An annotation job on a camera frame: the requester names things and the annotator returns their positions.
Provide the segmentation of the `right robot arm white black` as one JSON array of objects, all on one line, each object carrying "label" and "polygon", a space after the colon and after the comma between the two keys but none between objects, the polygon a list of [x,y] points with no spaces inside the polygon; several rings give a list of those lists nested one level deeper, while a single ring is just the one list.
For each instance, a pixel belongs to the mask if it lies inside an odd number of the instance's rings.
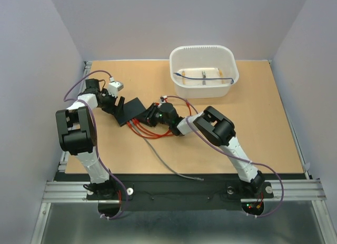
[{"label": "right robot arm white black", "polygon": [[261,191],[265,181],[263,174],[253,165],[241,147],[233,122],[214,107],[208,106],[201,113],[183,118],[171,103],[152,104],[136,119],[149,127],[155,127],[157,124],[167,125],[175,136],[200,132],[206,143],[229,158],[242,182],[245,195],[254,197]]}]

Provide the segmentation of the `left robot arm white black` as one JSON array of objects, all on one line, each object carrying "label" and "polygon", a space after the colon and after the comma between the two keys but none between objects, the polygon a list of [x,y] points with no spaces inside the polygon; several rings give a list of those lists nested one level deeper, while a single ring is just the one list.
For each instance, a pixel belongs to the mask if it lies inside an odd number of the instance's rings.
[{"label": "left robot arm white black", "polygon": [[106,199],[117,194],[117,185],[97,155],[96,123],[91,112],[95,108],[118,117],[123,112],[124,97],[118,98],[124,85],[110,79],[107,87],[100,87],[98,79],[87,79],[86,88],[67,109],[56,112],[56,124],[61,149],[75,156],[90,176],[91,184],[99,186],[99,193]]}]

